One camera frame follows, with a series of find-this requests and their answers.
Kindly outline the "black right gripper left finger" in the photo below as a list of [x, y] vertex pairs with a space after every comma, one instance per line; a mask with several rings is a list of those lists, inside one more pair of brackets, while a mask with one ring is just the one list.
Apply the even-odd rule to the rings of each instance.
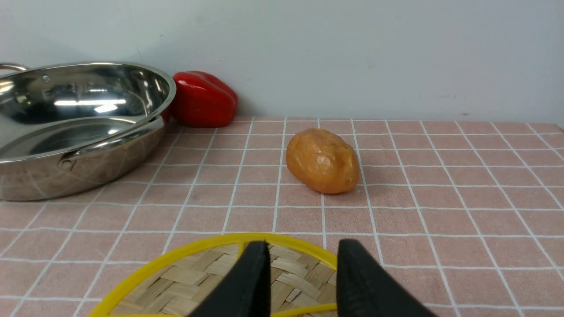
[[270, 253], [266, 241], [246, 245], [224, 279], [189, 314], [190, 317], [269, 317]]

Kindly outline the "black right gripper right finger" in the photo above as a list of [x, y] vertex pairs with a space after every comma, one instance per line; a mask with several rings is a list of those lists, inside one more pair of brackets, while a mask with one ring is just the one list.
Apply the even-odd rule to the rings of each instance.
[[435, 317], [389, 275], [355, 239], [340, 240], [337, 251], [339, 317]]

